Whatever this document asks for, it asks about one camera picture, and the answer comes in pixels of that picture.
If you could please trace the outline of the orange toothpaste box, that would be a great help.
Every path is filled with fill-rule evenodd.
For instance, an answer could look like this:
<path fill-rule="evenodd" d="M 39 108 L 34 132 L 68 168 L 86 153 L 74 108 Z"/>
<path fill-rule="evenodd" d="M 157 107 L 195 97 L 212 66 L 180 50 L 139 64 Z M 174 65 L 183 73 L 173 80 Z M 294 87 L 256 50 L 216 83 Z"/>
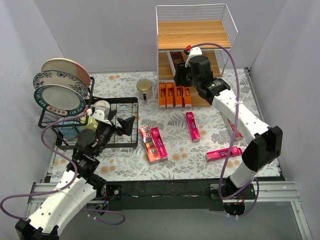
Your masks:
<path fill-rule="evenodd" d="M 180 86 L 175 86 L 174 87 L 174 105 L 175 108 L 181 108 L 183 103 L 182 103 L 182 89 Z"/>
<path fill-rule="evenodd" d="M 158 89 L 159 89 L 159 94 L 158 94 L 159 108 L 165 109 L 166 108 L 166 84 L 164 82 L 159 83 Z"/>
<path fill-rule="evenodd" d="M 166 83 L 166 107 L 173 108 L 174 107 L 174 84 L 172 82 Z"/>
<path fill-rule="evenodd" d="M 192 107 L 192 98 L 191 98 L 189 87 L 183 87 L 183 100 L 184 100 L 184 106 L 186 108 Z"/>

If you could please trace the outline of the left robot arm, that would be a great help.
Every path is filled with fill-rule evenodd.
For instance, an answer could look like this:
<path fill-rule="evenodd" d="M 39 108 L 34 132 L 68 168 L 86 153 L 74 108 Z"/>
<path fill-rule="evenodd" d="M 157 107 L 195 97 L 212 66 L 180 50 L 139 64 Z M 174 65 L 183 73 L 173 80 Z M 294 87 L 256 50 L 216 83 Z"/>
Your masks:
<path fill-rule="evenodd" d="M 57 240 L 70 220 L 91 200 L 103 202 L 95 207 L 102 213 L 109 200 L 119 198 L 121 187 L 108 186 L 106 180 L 95 174 L 100 163 L 97 157 L 113 135 L 132 134 L 136 117 L 118 118 L 118 124 L 114 124 L 116 110 L 93 107 L 86 113 L 97 120 L 97 128 L 84 129 L 78 134 L 72 158 L 54 190 L 33 193 L 34 197 L 46 195 L 47 198 L 27 219 L 20 219 L 15 225 L 21 240 Z"/>

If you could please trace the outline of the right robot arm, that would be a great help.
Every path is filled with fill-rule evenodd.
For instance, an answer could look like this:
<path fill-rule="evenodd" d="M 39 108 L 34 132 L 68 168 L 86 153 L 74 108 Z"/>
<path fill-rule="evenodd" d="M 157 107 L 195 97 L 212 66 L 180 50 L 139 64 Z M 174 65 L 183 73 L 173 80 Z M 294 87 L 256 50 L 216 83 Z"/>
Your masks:
<path fill-rule="evenodd" d="M 174 81 L 177 86 L 194 87 L 198 95 L 219 110 L 242 133 L 247 147 L 237 169 L 221 185 L 221 197 L 237 199 L 245 187 L 266 165 L 279 157 L 283 131 L 258 119 L 221 78 L 213 76 L 211 63 L 204 55 L 192 57 L 188 64 L 178 63 Z"/>

